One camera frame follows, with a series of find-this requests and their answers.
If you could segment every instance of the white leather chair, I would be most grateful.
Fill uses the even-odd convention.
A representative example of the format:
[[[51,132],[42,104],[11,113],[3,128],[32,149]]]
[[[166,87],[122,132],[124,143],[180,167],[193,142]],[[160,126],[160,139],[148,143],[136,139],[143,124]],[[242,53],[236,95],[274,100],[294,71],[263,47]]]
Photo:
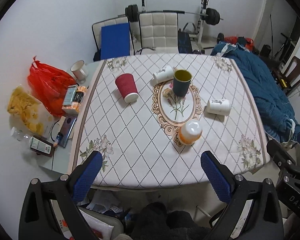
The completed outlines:
[[[142,54],[179,53],[177,13],[140,13],[139,27]]]
[[[120,23],[128,23],[128,18],[126,16],[123,17],[117,17],[109,20],[105,20],[102,22],[94,23],[92,25],[92,32],[94,36],[94,40],[96,42],[97,49],[99,50],[101,48],[101,28],[104,26],[109,26],[109,25],[115,25],[115,24],[120,24]],[[134,55],[134,45],[131,39],[131,32],[130,32],[130,55]]]

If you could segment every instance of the barbell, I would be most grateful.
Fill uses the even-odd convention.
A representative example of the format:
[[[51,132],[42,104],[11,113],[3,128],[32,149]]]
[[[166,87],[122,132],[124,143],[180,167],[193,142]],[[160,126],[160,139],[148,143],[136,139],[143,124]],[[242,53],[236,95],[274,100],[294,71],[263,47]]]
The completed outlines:
[[[212,8],[207,8],[206,13],[194,13],[194,12],[185,12],[185,11],[179,11],[179,10],[163,10],[163,12],[173,12],[178,14],[193,14],[193,15],[199,15],[202,20],[205,20],[205,22],[209,25],[216,25],[220,22],[220,20],[223,20],[220,18],[220,14],[217,10]],[[138,6],[136,4],[129,5],[125,8],[125,16],[128,18],[130,22],[137,22],[138,21]]]

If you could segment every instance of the diamond pattern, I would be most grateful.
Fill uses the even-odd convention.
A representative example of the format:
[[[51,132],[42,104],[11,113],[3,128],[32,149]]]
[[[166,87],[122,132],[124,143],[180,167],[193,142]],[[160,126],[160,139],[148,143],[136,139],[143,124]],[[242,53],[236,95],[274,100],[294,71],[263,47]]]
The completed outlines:
[[[166,64],[187,69],[193,75],[193,85],[199,90],[201,105],[208,100],[226,98],[232,109],[228,117],[209,114],[200,116],[202,136],[192,146],[179,147],[165,127],[152,112],[153,73]],[[115,85],[115,78],[124,73],[134,76],[139,99],[127,104]],[[111,72],[105,66],[92,96],[85,120],[80,150],[85,151],[90,140],[103,139],[112,145],[114,154],[106,159],[105,172],[94,182],[100,186],[124,188],[173,187],[207,181],[200,157],[210,150],[221,164],[231,172],[243,172],[242,154],[238,151],[242,135],[254,140],[254,145],[264,154],[255,113],[248,98],[247,87],[241,82],[239,69],[230,72],[217,67],[215,58],[192,54],[149,54],[127,57],[127,63],[118,71]]]

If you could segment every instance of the white cup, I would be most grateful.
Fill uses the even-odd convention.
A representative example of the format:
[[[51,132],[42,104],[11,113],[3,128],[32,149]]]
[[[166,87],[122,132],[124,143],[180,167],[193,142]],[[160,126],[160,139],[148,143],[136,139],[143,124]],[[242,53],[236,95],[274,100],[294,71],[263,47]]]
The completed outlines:
[[[174,69],[169,65],[165,65],[162,69],[153,73],[153,78],[154,81],[157,84],[159,84],[167,80],[173,79],[173,75],[174,75]]]
[[[227,99],[209,100],[206,108],[208,113],[228,116],[230,114],[231,105]]]
[[[79,60],[74,63],[70,70],[78,80],[84,80],[89,75],[88,69],[83,60]]]

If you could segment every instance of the screw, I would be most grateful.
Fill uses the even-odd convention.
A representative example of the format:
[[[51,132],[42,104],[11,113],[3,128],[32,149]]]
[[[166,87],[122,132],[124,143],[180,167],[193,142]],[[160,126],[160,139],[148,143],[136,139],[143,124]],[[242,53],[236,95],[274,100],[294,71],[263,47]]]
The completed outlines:
[[[37,183],[38,183],[38,179],[32,179],[32,180],[31,180],[31,184],[32,184],[32,185],[35,185],[35,184],[37,184]]]
[[[272,179],[266,178],[266,183],[269,184],[269,185],[271,185],[272,184]]]
[[[62,181],[66,181],[68,178],[69,178],[68,174],[63,174],[60,176],[60,180],[62,180]]]
[[[240,174],[237,174],[237,175],[235,175],[234,177],[235,177],[235,179],[236,179],[237,181],[242,181],[242,180],[243,180],[243,176],[240,175]]]

